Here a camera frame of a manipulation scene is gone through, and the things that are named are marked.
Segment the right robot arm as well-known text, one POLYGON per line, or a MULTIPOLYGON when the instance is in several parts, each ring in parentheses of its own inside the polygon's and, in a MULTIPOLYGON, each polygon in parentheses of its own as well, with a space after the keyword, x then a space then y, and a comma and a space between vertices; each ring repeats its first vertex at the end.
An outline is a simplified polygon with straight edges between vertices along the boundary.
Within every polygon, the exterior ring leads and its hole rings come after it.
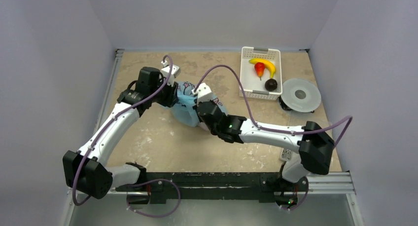
POLYGON ((304 126, 280 126, 253 122, 237 115, 225 114, 213 101, 201 102, 196 113, 210 133, 228 143, 258 143, 292 151, 295 156, 287 161, 277 184, 288 190, 309 173, 327 175, 334 150, 333 139, 312 121, 304 126))

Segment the blue printed plastic bag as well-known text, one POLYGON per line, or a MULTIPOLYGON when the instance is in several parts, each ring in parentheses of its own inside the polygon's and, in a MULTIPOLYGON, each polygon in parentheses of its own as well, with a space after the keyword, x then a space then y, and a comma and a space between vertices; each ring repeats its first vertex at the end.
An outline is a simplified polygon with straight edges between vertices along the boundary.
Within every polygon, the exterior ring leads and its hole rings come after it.
POLYGON ((177 86, 178 101, 170 108, 174 118, 190 127, 201 127, 208 131, 206 125, 199 120, 199 117, 194 109, 197 102, 197 97, 193 96, 195 85, 188 81, 179 81, 177 86))

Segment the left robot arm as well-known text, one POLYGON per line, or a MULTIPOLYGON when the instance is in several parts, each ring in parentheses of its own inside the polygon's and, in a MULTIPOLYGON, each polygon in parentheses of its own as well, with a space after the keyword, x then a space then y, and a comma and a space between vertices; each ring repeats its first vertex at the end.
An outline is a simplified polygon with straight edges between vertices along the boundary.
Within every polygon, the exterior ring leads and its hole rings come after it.
POLYGON ((146 168, 133 162, 107 168, 107 162, 127 130, 151 107, 158 103, 171 108, 177 101, 180 74, 176 65, 161 70, 143 67, 137 80, 132 81, 117 99, 111 114, 98 131, 78 151, 67 151, 63 167, 67 186, 73 199, 82 192, 88 197, 101 199, 110 189, 129 185, 140 191, 146 187, 146 168))

